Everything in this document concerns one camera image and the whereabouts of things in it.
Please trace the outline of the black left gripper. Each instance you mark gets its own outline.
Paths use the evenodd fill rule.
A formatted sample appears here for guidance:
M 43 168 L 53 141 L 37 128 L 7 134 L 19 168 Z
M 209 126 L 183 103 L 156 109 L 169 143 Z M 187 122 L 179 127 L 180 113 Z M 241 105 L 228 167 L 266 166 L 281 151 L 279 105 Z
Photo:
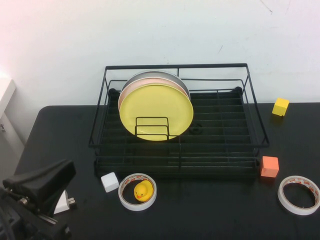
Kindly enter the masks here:
M 68 184 L 76 175 L 72 160 L 13 175 L 0 189 L 2 240 L 70 240 L 66 223 L 51 218 Z

